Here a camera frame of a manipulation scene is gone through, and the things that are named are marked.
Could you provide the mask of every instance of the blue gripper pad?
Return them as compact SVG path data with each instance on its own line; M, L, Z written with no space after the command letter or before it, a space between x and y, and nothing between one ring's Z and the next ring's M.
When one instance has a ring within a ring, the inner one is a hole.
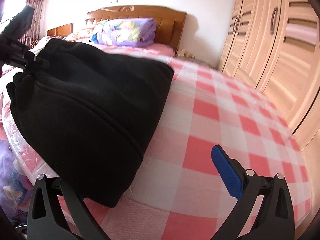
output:
M217 145L212 148L211 159L230 195L239 200L243 194L242 180Z

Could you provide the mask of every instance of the black fabric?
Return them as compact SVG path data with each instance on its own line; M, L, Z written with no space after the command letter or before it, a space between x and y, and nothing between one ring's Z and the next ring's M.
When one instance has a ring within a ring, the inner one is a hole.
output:
M114 207L140 167L174 71L57 39L38 57L48 70L17 73L7 85L19 131L81 197Z

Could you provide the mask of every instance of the silver screw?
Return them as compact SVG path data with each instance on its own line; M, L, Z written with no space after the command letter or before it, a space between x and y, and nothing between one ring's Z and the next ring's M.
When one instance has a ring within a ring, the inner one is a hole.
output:
M277 174L278 179L284 179L284 175L282 173Z
M38 175L38 177L37 177L37 179L39 179L39 180L41 180L41 179L43 179L44 178L44 174L42 173L42 174L39 174Z
M247 170L246 173L248 176L253 176L255 174L253 170Z

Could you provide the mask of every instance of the headboard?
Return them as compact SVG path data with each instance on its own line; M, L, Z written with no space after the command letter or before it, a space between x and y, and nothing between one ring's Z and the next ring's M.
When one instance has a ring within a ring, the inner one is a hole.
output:
M62 36L62 38L67 37L73 32L73 23L62 25L47 31L49 36Z
M98 9L88 13L86 24L94 24L102 20L147 18L157 22L155 43L171 46L175 51L179 48L186 12L176 11L168 7L153 5L125 5Z

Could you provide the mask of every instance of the red and white checkered sheet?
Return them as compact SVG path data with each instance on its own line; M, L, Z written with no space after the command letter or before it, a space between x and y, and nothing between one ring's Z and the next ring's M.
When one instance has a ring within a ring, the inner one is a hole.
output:
M309 213L311 189L303 157L284 119L264 95L192 62L143 49L97 47L161 60L175 71L159 125L130 188L115 208L85 200L109 237L210 239L236 204L212 164L216 144L245 169L269 177L284 174L296 226ZM26 175L32 183L40 173L56 176L20 135L6 93L3 100L4 128ZM250 230L261 201L260 196L242 234ZM63 200L61 205L72 222Z

